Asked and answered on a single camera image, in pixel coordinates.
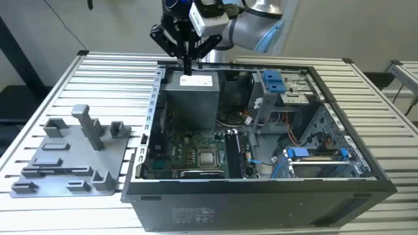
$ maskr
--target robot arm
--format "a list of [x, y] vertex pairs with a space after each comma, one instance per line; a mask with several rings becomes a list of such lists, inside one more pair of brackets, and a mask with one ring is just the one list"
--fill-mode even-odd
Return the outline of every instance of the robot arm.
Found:
[[192, 61], [204, 58], [212, 49], [236, 44], [265, 52], [276, 41], [283, 26], [281, 0], [256, 0], [251, 5], [240, 0], [232, 2], [243, 8], [221, 0], [161, 0], [160, 24], [152, 26], [149, 36], [182, 63], [185, 75], [190, 75]]
[[165, 53], [177, 57], [184, 74], [190, 75], [192, 61], [205, 57], [221, 41], [221, 32], [239, 8], [221, 0], [161, 0], [161, 7], [160, 24], [152, 26], [149, 36]]

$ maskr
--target aluminum slotted table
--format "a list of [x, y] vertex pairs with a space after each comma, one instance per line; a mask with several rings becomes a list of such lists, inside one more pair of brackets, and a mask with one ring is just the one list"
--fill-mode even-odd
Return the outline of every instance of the aluminum slotted table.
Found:
[[[96, 53], [74, 58], [14, 142], [0, 158], [0, 232], [10, 234], [142, 234], [129, 204], [120, 202], [128, 160], [138, 145], [157, 60], [164, 55]], [[313, 66], [397, 193], [340, 230], [218, 231], [198, 234], [418, 234], [418, 130], [353, 64], [341, 59], [239, 56], [237, 63]], [[118, 190], [108, 197], [11, 199], [10, 185], [42, 140], [49, 117], [76, 124], [74, 104], [88, 104], [101, 124], [132, 126]]]

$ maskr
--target gray plastic block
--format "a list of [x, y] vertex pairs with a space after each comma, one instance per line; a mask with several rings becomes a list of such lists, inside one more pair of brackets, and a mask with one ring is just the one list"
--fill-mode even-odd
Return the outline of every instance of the gray plastic block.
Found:
[[90, 190], [85, 180], [69, 180], [66, 182], [66, 189], [70, 192], [88, 192]]
[[34, 193], [37, 185], [32, 181], [17, 181], [11, 185], [11, 190], [15, 193]]
[[44, 125], [44, 131], [50, 138], [61, 138], [60, 129], [66, 128], [68, 126], [61, 118], [50, 118]]
[[20, 173], [26, 178], [41, 178], [44, 175], [40, 173], [38, 170], [40, 167], [24, 167]]
[[104, 177], [101, 177], [98, 172], [94, 171], [92, 174], [90, 184], [98, 191], [113, 190], [116, 187], [116, 182], [112, 179], [109, 172], [105, 172]]
[[34, 159], [32, 166], [60, 166], [61, 164], [62, 160], [60, 158], [40, 157]]
[[84, 167], [84, 166], [78, 166], [74, 167], [74, 169], [70, 172], [74, 176], [92, 176], [93, 170], [90, 168], [90, 166]]
[[98, 121], [89, 118], [89, 106], [85, 104], [76, 104], [72, 108], [70, 115], [78, 120], [84, 136], [86, 137], [93, 150], [104, 148], [100, 140], [101, 125]]
[[110, 135], [112, 138], [125, 138], [129, 131], [124, 127], [122, 121], [112, 121], [110, 123]]
[[61, 138], [45, 136], [21, 170], [10, 197], [106, 196], [114, 193], [130, 127], [122, 122], [104, 126], [92, 122], [101, 129], [98, 139], [104, 148], [93, 150], [80, 125], [60, 129]]
[[41, 149], [44, 151], [62, 151], [69, 149], [69, 144], [68, 143], [45, 143], [41, 146]]

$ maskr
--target blue plastic clip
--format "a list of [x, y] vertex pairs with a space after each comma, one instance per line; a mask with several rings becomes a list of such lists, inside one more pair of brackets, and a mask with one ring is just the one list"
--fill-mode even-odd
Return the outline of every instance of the blue plastic clip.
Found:
[[343, 161], [348, 160], [348, 151], [344, 148], [340, 148], [339, 151], [341, 154], [341, 160]]
[[263, 81], [268, 92], [284, 93], [287, 91], [281, 74], [277, 71], [271, 70], [263, 71]]

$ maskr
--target white wall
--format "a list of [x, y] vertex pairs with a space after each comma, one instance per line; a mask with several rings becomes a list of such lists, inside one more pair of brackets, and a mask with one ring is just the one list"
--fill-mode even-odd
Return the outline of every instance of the white wall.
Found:
[[418, 0], [299, 0], [283, 56], [348, 57], [363, 71], [418, 60]]
[[[156, 0], [48, 0], [66, 26], [93, 51], [161, 53], [148, 37], [161, 15]], [[1, 0], [0, 15], [38, 76], [53, 85], [82, 49], [42, 0]]]
[[5, 55], [0, 51], [0, 92], [6, 86], [24, 85], [20, 76], [10, 65]]

